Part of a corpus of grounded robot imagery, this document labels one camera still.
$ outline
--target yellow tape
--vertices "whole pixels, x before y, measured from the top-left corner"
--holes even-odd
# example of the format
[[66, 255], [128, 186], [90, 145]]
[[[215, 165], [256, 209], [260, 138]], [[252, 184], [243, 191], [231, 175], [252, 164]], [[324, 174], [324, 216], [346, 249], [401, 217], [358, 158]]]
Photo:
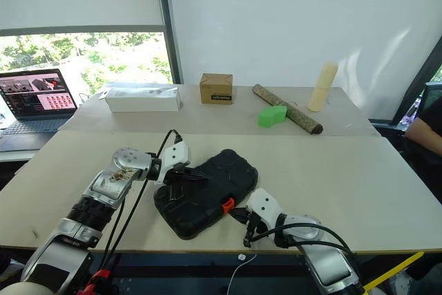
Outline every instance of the yellow tape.
[[423, 256], [423, 251], [416, 252], [413, 256], [405, 259], [401, 264], [393, 267], [388, 272], [385, 272], [382, 276], [379, 276], [378, 278], [374, 279], [372, 282], [366, 284], [364, 286], [365, 289], [365, 295], [368, 294], [367, 292], [373, 288], [375, 288], [380, 283], [383, 283], [385, 280], [390, 279], [393, 275], [396, 273], [402, 271], [405, 269], [408, 265], [413, 263], [415, 260], [418, 260], [420, 257]]

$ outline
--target cardboard box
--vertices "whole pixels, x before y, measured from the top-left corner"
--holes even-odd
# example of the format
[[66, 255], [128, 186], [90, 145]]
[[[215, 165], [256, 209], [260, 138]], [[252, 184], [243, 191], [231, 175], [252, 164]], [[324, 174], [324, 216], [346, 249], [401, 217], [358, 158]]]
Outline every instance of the cardboard box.
[[104, 99], [112, 112], [164, 112], [180, 109], [180, 94], [176, 86], [111, 88]]
[[233, 75], [206, 74], [201, 76], [200, 91], [203, 104], [232, 104]]

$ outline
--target white packaging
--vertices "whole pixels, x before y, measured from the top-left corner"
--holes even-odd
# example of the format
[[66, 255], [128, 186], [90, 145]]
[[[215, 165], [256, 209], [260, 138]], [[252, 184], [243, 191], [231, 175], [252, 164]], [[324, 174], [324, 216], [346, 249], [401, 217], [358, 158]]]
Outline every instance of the white packaging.
[[178, 111], [178, 87], [111, 88], [104, 97], [112, 112]]

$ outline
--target red clamp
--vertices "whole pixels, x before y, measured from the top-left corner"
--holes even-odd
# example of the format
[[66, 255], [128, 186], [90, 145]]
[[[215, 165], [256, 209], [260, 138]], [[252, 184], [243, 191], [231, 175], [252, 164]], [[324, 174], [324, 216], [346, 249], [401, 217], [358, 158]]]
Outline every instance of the red clamp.
[[229, 200], [222, 205], [222, 210], [224, 211], [224, 214], [228, 214], [228, 212], [232, 210], [232, 208], [234, 207], [235, 207], [235, 200], [232, 197], [230, 197]]
[[111, 271], [108, 269], [101, 269], [90, 278], [86, 288], [77, 292], [77, 295], [96, 295], [95, 287], [98, 283], [108, 282]]

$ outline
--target small brown box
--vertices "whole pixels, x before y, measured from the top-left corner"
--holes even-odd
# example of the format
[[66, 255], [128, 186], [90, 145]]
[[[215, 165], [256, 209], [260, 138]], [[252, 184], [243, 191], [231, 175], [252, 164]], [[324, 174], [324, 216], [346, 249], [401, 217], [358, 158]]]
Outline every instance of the small brown box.
[[232, 104], [233, 75], [206, 74], [201, 76], [200, 91], [203, 104]]

